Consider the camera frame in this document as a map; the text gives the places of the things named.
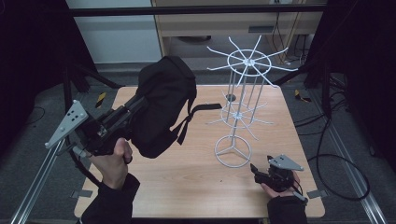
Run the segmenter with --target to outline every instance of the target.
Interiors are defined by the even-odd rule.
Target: human hand
[[[300,184],[300,178],[297,176],[297,173],[295,171],[293,171],[293,176],[294,176],[294,187],[295,188],[299,188],[299,184]],[[282,192],[276,192],[273,189],[271,189],[270,187],[268,187],[268,185],[261,183],[262,188],[264,189],[264,191],[271,197],[271,198],[276,198],[276,197],[286,197],[286,196],[294,196],[293,192],[295,191],[294,188],[290,187],[285,191]]]
[[[108,156],[92,156],[90,161],[103,176],[103,183],[112,189],[122,189],[128,174],[128,165],[132,160],[132,149],[124,138],[119,138],[114,152]]]

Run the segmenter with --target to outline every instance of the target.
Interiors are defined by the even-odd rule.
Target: wall
[[[67,0],[70,8],[151,7],[149,0]],[[146,63],[161,59],[153,16],[75,17],[95,63]]]

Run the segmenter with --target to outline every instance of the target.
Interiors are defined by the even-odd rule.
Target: backpack strap
[[[194,117],[194,113],[195,112],[197,112],[199,110],[222,109],[221,104],[211,104],[211,105],[196,105],[195,108],[193,110],[191,110],[192,103],[193,103],[193,100],[189,99],[189,102],[188,102],[188,113],[189,113],[189,115],[186,118],[184,118],[177,125],[177,127],[174,130],[172,130],[172,133],[178,135],[178,133],[180,132],[181,126],[183,126],[183,123],[184,123],[183,130],[181,131],[181,134],[180,134],[180,136],[177,139],[177,142],[180,145],[183,144],[184,138],[186,137],[187,129],[189,127],[189,122]]]

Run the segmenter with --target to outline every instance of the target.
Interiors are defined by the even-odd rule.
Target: wire
[[[339,90],[345,91],[347,89],[347,86],[335,77],[330,76],[330,81],[332,82],[334,87]]]
[[[330,96],[330,98],[332,98],[332,97],[333,97],[334,95],[336,95],[336,94],[344,94],[344,92],[343,92],[343,91],[335,92],[335,93],[333,93],[333,94]],[[335,104],[334,106],[332,106],[332,112],[333,112],[334,110],[338,110],[339,107],[342,106],[342,105],[344,105],[345,103],[346,103],[346,100],[345,100],[345,99],[339,101],[337,104]],[[313,122],[315,122],[316,120],[318,120],[318,119],[320,119],[320,118],[322,118],[322,117],[324,117],[324,114],[312,116],[312,117],[308,118],[308,119],[312,119],[312,118],[313,118],[312,120],[310,120],[310,121],[308,121],[308,122],[306,122],[306,123],[300,124],[300,125],[295,125],[295,127],[301,127],[301,126],[304,126],[304,125],[313,123]],[[336,196],[338,196],[338,197],[340,197],[340,198],[343,198],[343,199],[345,199],[345,200],[349,200],[349,201],[360,201],[360,200],[366,198],[366,197],[369,195],[370,190],[371,190],[370,182],[369,182],[367,176],[364,175],[364,173],[361,171],[361,169],[360,169],[356,164],[354,164],[352,161],[349,161],[349,160],[347,160],[347,159],[345,159],[345,158],[343,158],[343,157],[340,157],[340,156],[337,156],[337,155],[333,155],[333,154],[320,154],[320,148],[321,148],[321,144],[322,144],[322,142],[323,142],[323,137],[324,137],[324,134],[325,134],[326,130],[327,130],[328,127],[330,126],[330,122],[331,122],[331,119],[327,119],[326,124],[325,124],[325,126],[323,127],[323,130],[320,132],[320,138],[319,138],[319,143],[318,143],[317,155],[314,156],[314,157],[312,157],[312,158],[310,158],[310,159],[308,159],[308,161],[312,161],[313,159],[316,159],[316,160],[317,160],[317,162],[316,162],[316,168],[317,168],[317,172],[318,172],[318,178],[319,178],[319,180],[322,182],[322,184],[324,185],[324,187],[325,187],[326,189],[328,189],[331,193],[333,193],[334,195],[336,195]],[[330,188],[329,185],[326,184],[326,182],[324,181],[324,179],[323,179],[323,177],[322,177],[322,174],[321,174],[321,172],[320,172],[320,169],[319,169],[319,157],[335,157],[335,158],[341,159],[341,160],[346,161],[347,163],[351,164],[353,167],[355,167],[356,170],[358,170],[358,171],[361,173],[361,176],[364,178],[364,181],[365,181],[366,186],[367,186],[366,192],[365,192],[362,196],[360,196],[360,197],[348,197],[348,196],[345,196],[345,195],[343,195],[343,194],[341,194],[341,193],[338,193],[338,192],[336,192],[335,190],[333,190],[332,188]]]
[[[308,135],[315,135],[315,134],[320,134],[321,132],[318,133],[299,133],[299,136],[308,136]]]
[[[329,127],[330,122],[331,122],[331,119],[327,119],[326,124],[325,124],[325,126],[323,128],[322,134],[321,134],[320,139],[319,139],[317,155],[312,157],[312,158],[310,158],[310,159],[308,159],[308,161],[312,161],[313,159],[317,160],[316,167],[317,167],[318,177],[319,177],[320,181],[322,182],[322,184],[324,185],[324,187],[326,187],[326,189],[328,189],[331,193],[333,193],[334,195],[336,195],[336,196],[338,196],[340,198],[343,198],[345,200],[360,201],[360,200],[366,198],[369,195],[369,193],[370,193],[370,189],[371,189],[370,188],[370,182],[369,182],[367,176],[352,161],[349,161],[349,160],[347,160],[347,159],[345,159],[343,157],[340,157],[340,156],[337,156],[337,155],[333,155],[333,154],[320,154],[320,147],[321,147],[321,144],[323,142],[323,136],[324,136],[327,128]],[[329,185],[326,184],[326,182],[324,181],[324,179],[323,179],[323,177],[321,175],[321,172],[320,172],[320,169],[319,169],[319,159],[318,159],[319,157],[335,157],[335,158],[338,158],[338,159],[342,159],[343,161],[346,161],[349,164],[351,164],[353,167],[355,167],[355,169],[357,169],[361,173],[361,176],[364,178],[364,181],[366,182],[366,186],[367,186],[366,192],[360,197],[348,197],[348,196],[342,195],[342,194],[336,192],[335,190],[333,190],[332,188],[330,188]]]
[[[297,180],[294,180],[294,182],[297,183],[298,187],[300,188],[300,194],[303,195],[303,194],[304,194],[304,192],[303,192],[303,187],[301,187],[300,183],[297,182]]]
[[[33,121],[30,121],[30,122],[27,122],[27,123],[25,123],[25,125],[29,125],[29,124],[33,124],[33,123],[38,122],[38,121],[41,120],[41,119],[44,117],[44,115],[46,114],[46,110],[45,110],[43,107],[41,107],[41,106],[35,106],[34,108],[36,108],[36,109],[41,109],[41,110],[43,111],[43,114],[40,116],[40,118],[35,119],[35,120],[33,120]]]
[[[279,2],[278,0],[275,0],[274,2],[275,2],[275,4],[280,4],[280,2]],[[275,23],[274,30],[273,30],[273,32],[272,32],[272,37],[271,37],[276,52],[279,51],[279,50],[277,49],[277,47],[276,47],[276,44],[275,44],[275,31],[276,31],[276,30],[277,30],[277,33],[278,33],[278,36],[279,36],[279,39],[280,39],[280,43],[282,44],[282,49],[285,48],[285,44],[283,43],[282,35],[280,34],[280,30],[279,30],[279,15],[280,15],[280,13],[277,12],[277,13],[276,13],[276,23]],[[287,59],[290,60],[290,62],[294,62],[294,61],[297,61],[297,60],[298,60],[298,59],[291,59],[291,58],[289,58],[288,55],[287,55],[286,53],[283,53],[283,54],[286,56]],[[280,60],[282,63],[285,62],[285,61],[282,59],[282,57],[280,57],[280,54],[277,54],[277,57],[279,58],[279,60]]]
[[[294,60],[292,60],[291,62],[300,61],[300,64],[304,64],[304,63],[305,63],[306,57],[308,56],[307,54],[305,54],[305,51],[306,51],[306,50],[309,51],[309,49],[306,49],[306,48],[305,48],[305,45],[306,45],[306,37],[307,37],[307,35],[304,36],[303,48],[302,48],[302,49],[298,49],[298,50],[302,51],[301,55],[298,56],[296,50],[297,50],[298,42],[299,42],[299,40],[300,40],[300,35],[297,35],[297,38],[296,38],[295,43],[294,43],[294,57],[297,57],[297,59],[294,59]]]

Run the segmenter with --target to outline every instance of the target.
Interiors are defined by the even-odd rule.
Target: black cable
[[[346,100],[342,100],[339,102],[338,106],[335,106],[334,109],[332,111],[338,111],[341,107],[343,106],[347,106],[347,101]]]
[[[311,123],[313,123],[313,122],[315,122],[315,121],[317,121],[317,120],[323,118],[324,116],[325,116],[325,114],[322,114],[322,115],[318,116],[317,118],[314,118],[314,119],[309,120],[309,121],[306,122],[306,123],[297,124],[297,125],[294,125],[294,126],[295,126],[296,128],[303,127],[303,126],[305,126],[305,125],[311,124]]]
[[[318,114],[318,115],[314,115],[314,116],[308,117],[306,119],[300,119],[300,120],[294,121],[293,123],[302,122],[302,121],[305,121],[305,120],[308,120],[308,119],[312,119],[312,118],[315,118],[315,117],[318,117],[318,116],[322,116],[323,117],[324,114]]]
[[[324,136],[324,134],[325,134],[327,128],[329,127],[330,122],[331,122],[331,120],[330,120],[330,119],[327,119],[326,124],[325,124],[325,126],[323,127],[323,131],[322,131],[321,136],[320,136],[320,138],[319,138],[319,144],[318,144],[318,149],[317,149],[317,155],[314,156],[314,157],[312,157],[312,158],[310,158],[310,159],[308,159],[308,161],[312,161],[313,159],[317,159],[316,167],[317,167],[318,177],[319,177],[320,181],[322,182],[322,184],[325,186],[325,188],[328,189],[331,193],[333,193],[334,195],[336,195],[336,196],[338,196],[338,197],[340,197],[340,198],[343,198],[343,199],[346,199],[346,200],[349,200],[349,201],[360,201],[360,200],[366,198],[366,197],[369,195],[369,193],[370,193],[370,183],[369,183],[369,180],[368,180],[367,176],[365,176],[365,175],[363,174],[363,172],[361,171],[361,169],[359,169],[359,167],[358,167],[356,164],[354,164],[353,162],[351,162],[351,161],[349,161],[349,160],[347,160],[347,159],[345,159],[345,158],[343,158],[343,157],[340,157],[340,156],[337,156],[337,155],[333,155],[333,154],[320,154],[320,148],[321,148],[321,144],[322,144],[322,142],[323,142],[323,136]],[[367,186],[366,192],[365,192],[362,196],[360,196],[360,197],[348,197],[348,196],[342,195],[342,194],[336,192],[335,190],[333,190],[332,188],[330,188],[330,187],[326,184],[326,182],[324,181],[324,179],[323,179],[323,177],[322,177],[322,175],[321,175],[321,172],[320,172],[320,169],[319,169],[319,159],[318,159],[319,157],[335,157],[335,158],[342,159],[342,160],[348,162],[349,164],[351,164],[353,167],[355,167],[355,169],[357,169],[357,170],[361,173],[361,176],[363,176],[364,181],[366,182],[366,186]]]
[[[280,39],[280,43],[282,44],[282,48],[283,48],[283,49],[285,48],[285,44],[283,43],[282,35],[280,34],[280,29],[279,29],[279,15],[280,15],[280,13],[277,12],[277,13],[276,13],[276,23],[275,23],[274,30],[273,30],[273,32],[272,32],[272,37],[271,37],[276,52],[278,52],[278,49],[277,49],[277,47],[276,47],[275,40],[274,40],[275,31],[276,31],[276,30],[277,30],[277,33],[278,33],[278,35],[279,35],[279,39]],[[294,59],[289,58],[288,55],[287,55],[286,53],[285,53],[285,56],[286,56],[286,58],[289,59],[291,62],[297,61],[297,59],[294,60]],[[283,61],[282,58],[280,57],[280,54],[277,54],[277,57],[279,58],[279,60],[280,60],[282,63],[285,62],[285,61]]]
[[[340,90],[346,90],[347,87],[345,84],[343,84],[341,81],[339,81],[337,78],[330,76],[330,81],[333,83],[333,85],[340,89]]]
[[[300,35],[297,35],[296,41],[294,42],[294,57],[298,57],[296,50],[297,50],[297,44],[298,44],[299,39],[300,39]]]
[[[77,168],[87,177],[91,180],[93,184],[95,184],[97,187],[100,185],[100,181],[96,179],[96,177],[87,169],[85,168],[84,164],[78,159],[76,154],[74,153],[73,150],[69,150],[69,155],[72,158],[73,162],[77,166]]]
[[[297,134],[297,135],[299,135],[299,136],[308,136],[308,135],[315,135],[315,134],[320,134],[321,132],[318,132],[318,133],[299,133],[299,134]]]
[[[33,121],[30,121],[30,122],[27,122],[27,123],[25,123],[25,125],[29,125],[29,124],[33,124],[33,123],[38,122],[38,121],[41,120],[41,119],[44,117],[44,115],[46,114],[46,110],[45,110],[43,107],[41,107],[41,106],[35,106],[35,108],[41,109],[41,110],[43,111],[43,114],[40,116],[40,118],[38,118],[38,119],[36,119],[36,120],[33,120]]]
[[[301,185],[300,185],[300,183],[299,182],[297,182],[297,180],[294,180],[294,182],[296,182],[297,183],[297,185],[298,185],[298,187],[300,188],[300,191],[301,192],[299,192],[301,195],[303,195],[304,194],[304,192],[303,192],[303,187],[301,187]]]
[[[330,95],[330,98],[333,98],[334,95],[337,95],[337,94],[342,94],[345,96],[346,93],[344,91],[336,91],[336,92],[332,93],[332,95]]]
[[[306,35],[304,35],[304,43],[303,43],[303,54],[302,54],[303,63],[305,63],[305,57],[306,57],[306,54],[305,54],[305,45],[306,45]]]

